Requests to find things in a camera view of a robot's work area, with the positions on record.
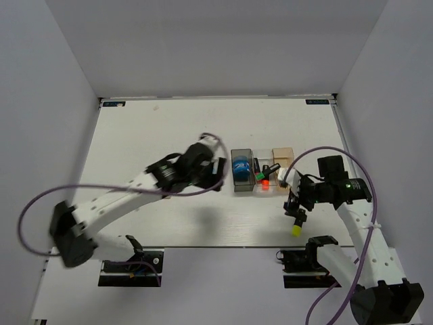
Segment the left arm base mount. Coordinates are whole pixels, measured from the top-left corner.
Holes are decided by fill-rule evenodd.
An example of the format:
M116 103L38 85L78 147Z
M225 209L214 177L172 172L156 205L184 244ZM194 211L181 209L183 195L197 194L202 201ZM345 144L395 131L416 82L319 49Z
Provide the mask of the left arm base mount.
M161 287L164 250L146 249L133 236L126 239L134 255L126 262L103 261L99 287L151 288Z

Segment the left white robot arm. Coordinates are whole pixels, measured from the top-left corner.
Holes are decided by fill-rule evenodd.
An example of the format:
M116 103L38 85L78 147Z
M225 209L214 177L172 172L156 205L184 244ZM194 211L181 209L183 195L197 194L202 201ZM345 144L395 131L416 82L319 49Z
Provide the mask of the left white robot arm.
M49 235L67 268L90 259L124 265L129 270L143 262L143 249L132 235L110 237L101 231L142 206L168 198L187 196L195 186L200 193L220 191L227 175L227 157L215 157L217 147L197 142L185 153L173 153L146 167L125 186L114 186L104 195L82 204L62 201L55 205Z

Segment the yellow highlighter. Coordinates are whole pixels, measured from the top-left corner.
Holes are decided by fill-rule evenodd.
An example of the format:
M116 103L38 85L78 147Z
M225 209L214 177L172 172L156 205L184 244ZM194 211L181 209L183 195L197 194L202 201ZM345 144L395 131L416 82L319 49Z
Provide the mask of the yellow highlighter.
M299 237L301 235L303 223L304 218L295 218L294 224L292 226L292 235L294 237Z

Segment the green highlighter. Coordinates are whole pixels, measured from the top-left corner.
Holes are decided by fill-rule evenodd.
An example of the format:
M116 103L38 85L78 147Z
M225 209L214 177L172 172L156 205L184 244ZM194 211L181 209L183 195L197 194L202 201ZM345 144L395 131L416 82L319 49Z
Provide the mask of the green highlighter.
M277 172L281 168L281 165L279 163L276 163L271 166L264 165L263 167L264 169L260 173L256 174L257 181L262 181L264 179L268 180L272 173Z

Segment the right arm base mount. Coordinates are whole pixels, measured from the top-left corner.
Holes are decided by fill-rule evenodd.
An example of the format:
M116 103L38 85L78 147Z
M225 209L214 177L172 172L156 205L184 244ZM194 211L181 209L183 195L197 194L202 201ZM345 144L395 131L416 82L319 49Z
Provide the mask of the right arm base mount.
M340 287L324 267L308 261L305 250L279 250L275 258L283 266L283 285L286 289Z

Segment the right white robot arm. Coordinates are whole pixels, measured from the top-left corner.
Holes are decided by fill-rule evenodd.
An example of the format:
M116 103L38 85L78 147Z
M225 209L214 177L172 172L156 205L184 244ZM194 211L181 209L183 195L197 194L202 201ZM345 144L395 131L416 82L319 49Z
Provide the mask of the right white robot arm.
M316 204L329 203L343 221L359 261L353 263L333 236L315 236L301 251L282 252L285 271L325 272L348 287L357 324L409 323L424 292L420 284L408 281L387 245L376 221L376 199L363 179L349 177L341 156L317 162L318 177L289 168L278 173L278 182L290 189L283 208L295 219L292 233L300 235L306 214Z

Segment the light blue highlighter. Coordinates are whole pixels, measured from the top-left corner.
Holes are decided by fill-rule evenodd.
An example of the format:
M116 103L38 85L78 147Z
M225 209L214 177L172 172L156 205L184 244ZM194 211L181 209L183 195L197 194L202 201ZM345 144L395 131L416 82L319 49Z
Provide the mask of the light blue highlighter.
M213 164L213 170L212 170L212 174L213 175L217 174L218 166L219 166L219 163L217 161L215 161L214 164Z

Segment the blue round jar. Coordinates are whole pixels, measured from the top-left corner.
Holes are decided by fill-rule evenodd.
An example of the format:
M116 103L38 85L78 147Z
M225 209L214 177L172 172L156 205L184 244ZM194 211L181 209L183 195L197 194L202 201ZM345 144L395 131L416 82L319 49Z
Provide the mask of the blue round jar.
M233 159L234 181L248 181L250 177L250 163L247 156L236 156Z

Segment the pink highlighter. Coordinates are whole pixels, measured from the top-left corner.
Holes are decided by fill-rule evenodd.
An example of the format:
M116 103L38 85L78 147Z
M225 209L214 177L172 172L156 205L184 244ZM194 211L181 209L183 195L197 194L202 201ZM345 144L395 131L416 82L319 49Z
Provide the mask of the pink highlighter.
M254 163L254 174L257 175L261 173L260 163L258 159L254 158L253 163Z

